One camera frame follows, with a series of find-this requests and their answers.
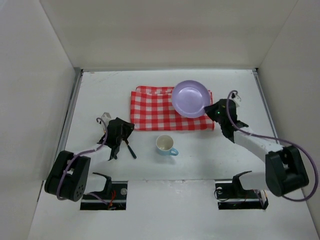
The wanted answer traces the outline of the red white checkered cloth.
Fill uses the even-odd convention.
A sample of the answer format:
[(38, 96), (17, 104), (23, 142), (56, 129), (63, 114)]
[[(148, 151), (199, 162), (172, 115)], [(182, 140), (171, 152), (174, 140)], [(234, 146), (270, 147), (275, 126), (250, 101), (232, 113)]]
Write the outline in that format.
[(172, 86), (137, 86), (130, 95), (130, 122), (137, 131), (214, 130), (215, 123), (206, 115), (181, 116), (172, 104)]

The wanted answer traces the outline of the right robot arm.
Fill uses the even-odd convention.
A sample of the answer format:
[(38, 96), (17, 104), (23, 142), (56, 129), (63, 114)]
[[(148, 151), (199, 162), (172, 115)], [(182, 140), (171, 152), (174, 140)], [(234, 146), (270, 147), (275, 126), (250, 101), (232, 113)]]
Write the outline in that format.
[(233, 100), (220, 99), (204, 108), (206, 115), (220, 125), (222, 134), (239, 145), (265, 165), (263, 172), (244, 171), (232, 178), (234, 191), (244, 194), (248, 190), (269, 190), (282, 197), (309, 184), (300, 151), (290, 144), (271, 142), (258, 135), (244, 122), (238, 120), (237, 106)]

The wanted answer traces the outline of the light blue mug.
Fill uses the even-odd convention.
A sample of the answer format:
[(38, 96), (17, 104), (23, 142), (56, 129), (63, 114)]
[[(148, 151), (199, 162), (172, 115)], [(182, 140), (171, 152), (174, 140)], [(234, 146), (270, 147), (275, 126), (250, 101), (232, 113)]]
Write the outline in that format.
[(178, 156), (179, 152), (174, 148), (174, 140), (169, 135), (160, 135), (156, 139), (157, 152), (161, 156)]

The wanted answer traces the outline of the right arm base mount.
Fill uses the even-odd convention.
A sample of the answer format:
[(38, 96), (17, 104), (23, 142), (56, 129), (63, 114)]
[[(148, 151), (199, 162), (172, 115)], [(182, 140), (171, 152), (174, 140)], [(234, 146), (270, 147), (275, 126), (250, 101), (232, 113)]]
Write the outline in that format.
[(266, 210), (269, 200), (264, 190), (238, 190), (231, 179), (215, 181), (214, 196), (219, 210)]

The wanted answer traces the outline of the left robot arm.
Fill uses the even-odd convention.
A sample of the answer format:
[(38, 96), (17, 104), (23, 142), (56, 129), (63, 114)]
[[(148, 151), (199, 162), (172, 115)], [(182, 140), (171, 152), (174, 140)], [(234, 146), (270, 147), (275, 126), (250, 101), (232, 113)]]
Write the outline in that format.
[(96, 122), (103, 129), (103, 136), (97, 142), (97, 147), (77, 154), (63, 150), (57, 155), (44, 184), (44, 191), (56, 196), (60, 201), (77, 202), (85, 193), (91, 158), (89, 154), (96, 153), (103, 147), (110, 148), (109, 160), (116, 160), (122, 142), (126, 142), (135, 129), (133, 123), (120, 118), (110, 119), (98, 117)]

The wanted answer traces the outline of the purple plastic plate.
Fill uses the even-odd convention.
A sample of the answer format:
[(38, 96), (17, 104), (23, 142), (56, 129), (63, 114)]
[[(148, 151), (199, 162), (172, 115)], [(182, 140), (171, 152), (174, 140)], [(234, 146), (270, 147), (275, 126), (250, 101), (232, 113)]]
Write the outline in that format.
[(200, 82), (185, 80), (172, 90), (172, 106), (185, 118), (199, 118), (205, 115), (205, 107), (211, 105), (211, 92)]

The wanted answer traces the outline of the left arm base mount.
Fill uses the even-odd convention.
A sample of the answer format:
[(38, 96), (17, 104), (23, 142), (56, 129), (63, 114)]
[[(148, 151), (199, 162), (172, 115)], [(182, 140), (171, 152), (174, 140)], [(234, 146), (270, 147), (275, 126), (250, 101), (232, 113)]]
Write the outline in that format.
[(111, 189), (86, 194), (80, 202), (81, 211), (124, 211), (127, 208), (128, 182), (113, 181)]

